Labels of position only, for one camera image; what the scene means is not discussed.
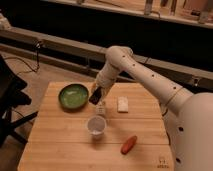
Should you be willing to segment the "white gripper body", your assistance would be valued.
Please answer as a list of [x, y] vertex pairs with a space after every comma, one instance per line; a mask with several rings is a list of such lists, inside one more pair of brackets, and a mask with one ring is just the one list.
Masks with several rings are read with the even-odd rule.
[[112, 86], [113, 86], [113, 82], [112, 81], [98, 81], [98, 80], [95, 80], [93, 85], [92, 85], [92, 88], [91, 88], [91, 95], [93, 94], [93, 92], [98, 87], [100, 87], [101, 88], [101, 93], [102, 93], [100, 101], [102, 101], [107, 96], [107, 94], [109, 93], [109, 91], [112, 88]]

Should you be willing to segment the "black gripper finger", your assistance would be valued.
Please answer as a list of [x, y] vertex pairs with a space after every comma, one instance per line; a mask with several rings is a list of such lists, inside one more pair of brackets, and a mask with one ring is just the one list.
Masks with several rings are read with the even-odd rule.
[[90, 96], [89, 102], [92, 103], [92, 104], [94, 104], [94, 105], [97, 105], [98, 102], [99, 102], [100, 99], [101, 99], [101, 96], [102, 96], [101, 88], [98, 87], [98, 88], [93, 92], [93, 94]]

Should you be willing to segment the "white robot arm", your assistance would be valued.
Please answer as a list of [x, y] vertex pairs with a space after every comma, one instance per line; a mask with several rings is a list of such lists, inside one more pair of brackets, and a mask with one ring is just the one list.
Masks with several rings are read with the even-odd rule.
[[125, 46], [110, 46], [89, 101], [104, 99], [117, 76], [125, 71], [178, 118], [176, 171], [213, 171], [213, 93], [192, 93], [178, 83], [138, 63]]

